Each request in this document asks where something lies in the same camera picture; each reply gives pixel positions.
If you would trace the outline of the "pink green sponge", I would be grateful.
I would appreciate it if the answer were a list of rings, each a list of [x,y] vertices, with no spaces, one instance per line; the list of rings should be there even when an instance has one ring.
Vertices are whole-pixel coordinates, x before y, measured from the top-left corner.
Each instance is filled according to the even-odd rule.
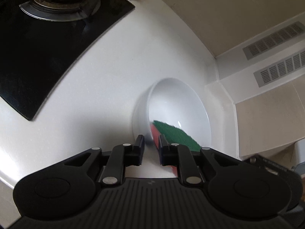
[[[202,148],[193,138],[191,138],[191,136],[186,134],[182,129],[179,129],[167,123],[154,120],[150,124],[150,130],[152,132],[153,141],[158,149],[160,164],[162,166],[164,166],[164,164],[162,164],[162,159],[161,159],[162,157],[159,146],[160,135],[164,135],[168,144],[170,145],[173,144],[174,146],[186,145],[191,152],[200,152]]]

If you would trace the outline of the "white ceramic bowl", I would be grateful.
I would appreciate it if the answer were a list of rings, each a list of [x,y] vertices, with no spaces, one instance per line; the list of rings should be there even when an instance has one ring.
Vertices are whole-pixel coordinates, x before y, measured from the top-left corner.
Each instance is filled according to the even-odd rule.
[[[160,79],[139,98],[132,118],[133,135],[142,134],[145,151],[142,165],[132,170],[141,178],[174,178],[170,166],[162,166],[153,141],[154,121],[181,129],[200,146],[211,145],[211,127],[206,109],[197,93],[175,78]]]

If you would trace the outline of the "grey vent grille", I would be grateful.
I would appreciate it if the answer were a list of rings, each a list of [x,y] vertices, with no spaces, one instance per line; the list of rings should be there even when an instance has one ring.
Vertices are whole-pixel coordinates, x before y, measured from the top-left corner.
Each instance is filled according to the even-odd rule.
[[[294,22],[272,34],[243,48],[243,52],[250,60],[266,51],[289,41],[290,39],[304,33],[304,25],[301,22]]]
[[[258,87],[263,87],[297,70],[304,68],[305,50],[302,49],[282,60],[254,72]]]

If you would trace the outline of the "black gas stove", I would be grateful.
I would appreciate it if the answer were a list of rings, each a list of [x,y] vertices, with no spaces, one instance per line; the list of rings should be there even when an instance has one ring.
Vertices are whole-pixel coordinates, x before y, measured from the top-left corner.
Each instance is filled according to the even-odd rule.
[[[1,0],[1,97],[33,120],[74,62],[133,9],[127,0]]]

